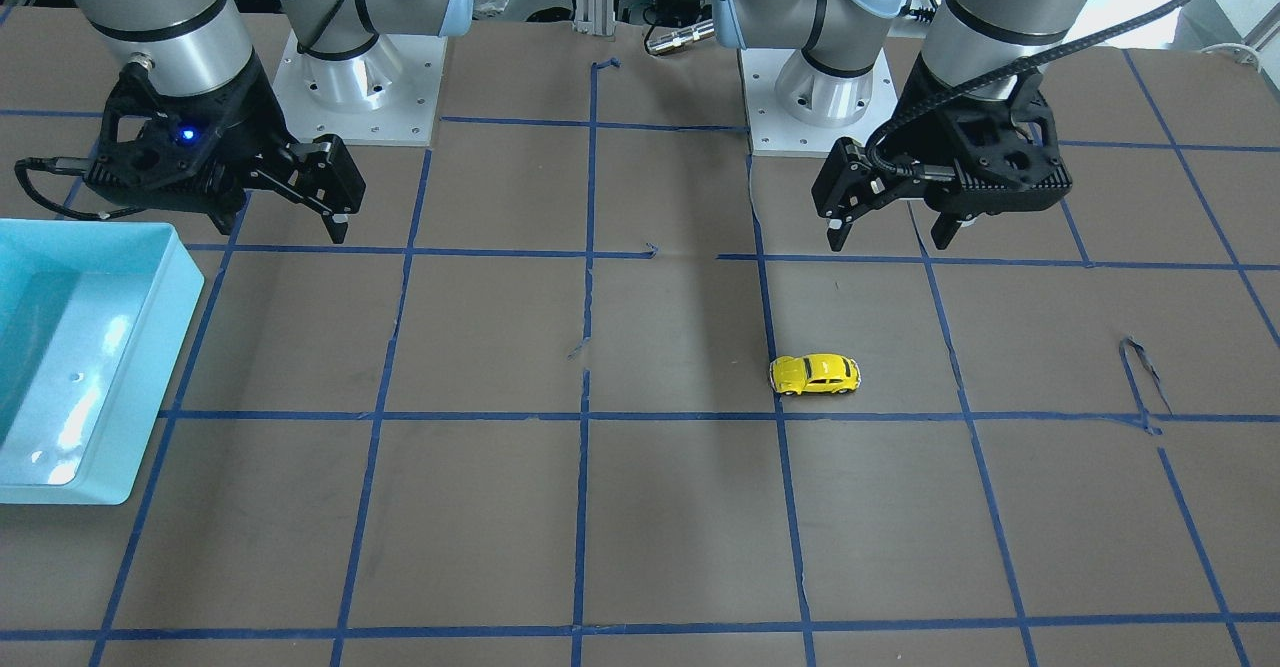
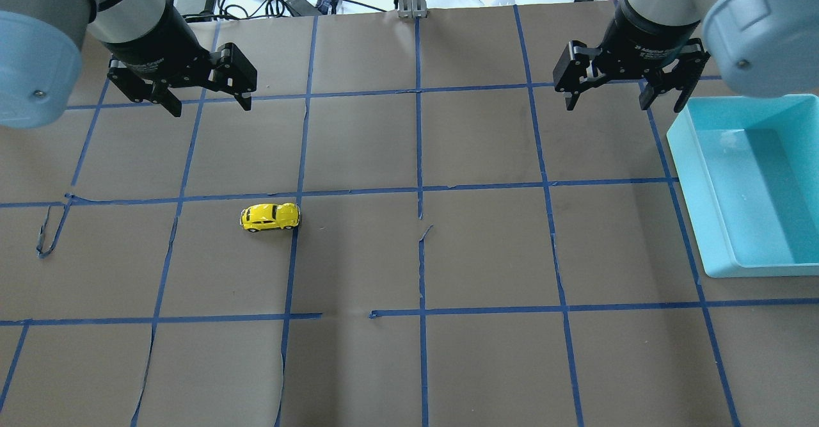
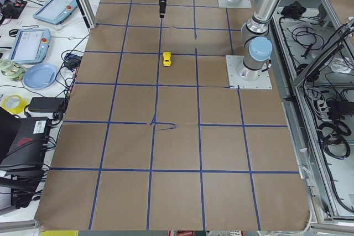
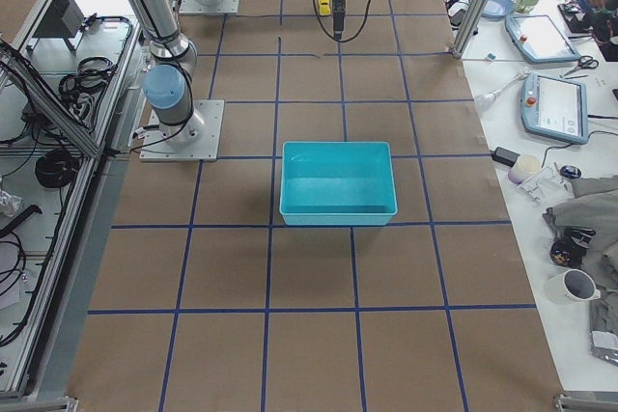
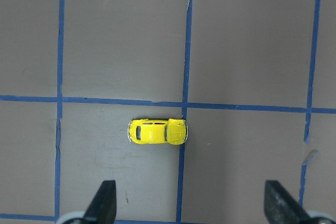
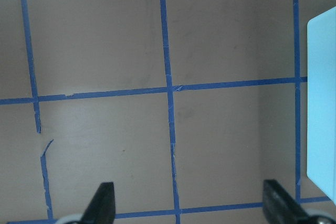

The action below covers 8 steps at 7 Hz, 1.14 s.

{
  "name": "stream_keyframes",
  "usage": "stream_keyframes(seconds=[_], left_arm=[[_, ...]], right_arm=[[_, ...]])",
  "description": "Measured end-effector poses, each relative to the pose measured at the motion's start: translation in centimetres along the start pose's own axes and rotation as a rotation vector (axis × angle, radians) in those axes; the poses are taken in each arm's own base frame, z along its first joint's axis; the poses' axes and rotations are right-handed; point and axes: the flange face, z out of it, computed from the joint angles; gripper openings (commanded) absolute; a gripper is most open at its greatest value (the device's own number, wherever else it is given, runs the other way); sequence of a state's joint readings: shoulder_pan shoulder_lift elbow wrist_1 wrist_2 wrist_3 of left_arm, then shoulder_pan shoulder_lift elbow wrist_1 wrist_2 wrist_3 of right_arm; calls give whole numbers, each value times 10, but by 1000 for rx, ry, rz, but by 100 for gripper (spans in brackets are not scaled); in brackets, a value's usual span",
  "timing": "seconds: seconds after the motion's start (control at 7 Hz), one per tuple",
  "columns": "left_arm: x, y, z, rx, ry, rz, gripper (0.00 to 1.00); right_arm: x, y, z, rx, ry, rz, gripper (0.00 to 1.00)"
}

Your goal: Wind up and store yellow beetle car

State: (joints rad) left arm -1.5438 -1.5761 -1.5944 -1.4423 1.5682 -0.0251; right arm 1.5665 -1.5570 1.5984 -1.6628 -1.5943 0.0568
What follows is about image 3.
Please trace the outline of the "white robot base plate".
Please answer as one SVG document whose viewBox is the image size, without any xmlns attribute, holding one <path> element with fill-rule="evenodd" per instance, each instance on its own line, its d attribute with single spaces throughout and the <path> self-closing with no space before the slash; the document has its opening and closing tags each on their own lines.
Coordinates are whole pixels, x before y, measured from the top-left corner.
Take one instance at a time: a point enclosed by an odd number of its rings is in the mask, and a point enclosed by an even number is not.
<svg viewBox="0 0 354 236">
<path fill-rule="evenodd" d="M 227 55 L 226 66 L 229 87 L 234 89 L 271 90 L 272 84 L 266 63 L 260 70 L 249 70 L 243 64 L 244 56 Z"/>
</svg>

